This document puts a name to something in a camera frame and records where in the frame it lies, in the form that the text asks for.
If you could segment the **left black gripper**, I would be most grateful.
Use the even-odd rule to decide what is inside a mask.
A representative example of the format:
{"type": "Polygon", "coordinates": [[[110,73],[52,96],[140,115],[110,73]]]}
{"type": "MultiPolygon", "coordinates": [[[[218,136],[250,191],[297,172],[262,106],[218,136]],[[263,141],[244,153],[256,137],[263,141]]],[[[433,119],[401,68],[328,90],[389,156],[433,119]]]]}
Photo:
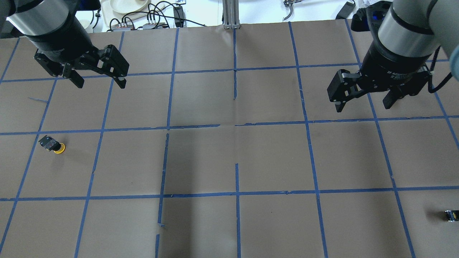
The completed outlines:
{"type": "Polygon", "coordinates": [[[121,89],[126,87],[127,81],[125,77],[128,73],[129,63],[114,45],[107,45],[103,49],[98,49],[94,46],[76,59],[67,62],[52,61],[37,49],[34,60],[51,77],[56,78],[64,72],[64,78],[70,80],[79,89],[82,89],[85,80],[76,70],[90,70],[99,75],[107,75],[113,78],[121,89]],[[100,61],[102,62],[102,68],[98,67],[100,61]]]}

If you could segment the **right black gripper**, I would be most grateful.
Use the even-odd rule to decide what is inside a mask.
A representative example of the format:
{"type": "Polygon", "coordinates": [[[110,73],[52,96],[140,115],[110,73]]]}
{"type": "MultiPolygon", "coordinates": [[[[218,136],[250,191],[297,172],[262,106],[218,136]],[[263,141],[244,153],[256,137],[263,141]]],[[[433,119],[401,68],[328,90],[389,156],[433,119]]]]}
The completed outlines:
{"type": "Polygon", "coordinates": [[[340,113],[352,99],[388,90],[383,98],[383,105],[389,110],[406,95],[418,95],[431,78],[432,74],[425,64],[415,72],[403,73],[390,71],[373,59],[365,59],[360,73],[339,69],[329,84],[327,93],[330,102],[335,104],[336,111],[340,113]]]}

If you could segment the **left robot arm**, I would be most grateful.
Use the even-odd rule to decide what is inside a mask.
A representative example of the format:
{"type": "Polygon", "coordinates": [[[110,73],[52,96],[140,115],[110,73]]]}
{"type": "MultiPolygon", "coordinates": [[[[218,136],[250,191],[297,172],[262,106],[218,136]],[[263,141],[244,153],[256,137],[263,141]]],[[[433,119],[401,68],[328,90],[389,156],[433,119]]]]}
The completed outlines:
{"type": "Polygon", "coordinates": [[[93,45],[75,16],[78,6],[78,0],[2,0],[1,23],[9,21],[36,46],[34,59],[52,77],[82,88],[85,80],[78,71],[91,70],[124,89],[129,63],[116,46],[93,45]]]}

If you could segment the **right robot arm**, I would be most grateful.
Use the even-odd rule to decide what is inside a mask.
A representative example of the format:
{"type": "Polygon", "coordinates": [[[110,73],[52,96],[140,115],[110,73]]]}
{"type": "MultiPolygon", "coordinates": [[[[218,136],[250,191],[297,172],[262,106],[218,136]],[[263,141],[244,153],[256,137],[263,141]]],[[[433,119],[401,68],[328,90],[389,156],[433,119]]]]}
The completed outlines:
{"type": "Polygon", "coordinates": [[[327,88],[336,111],[347,102],[372,92],[385,92],[385,109],[427,85],[440,90],[458,79],[458,3],[453,0],[379,1],[353,16],[351,29],[371,32],[359,72],[336,72],[327,88]]]}

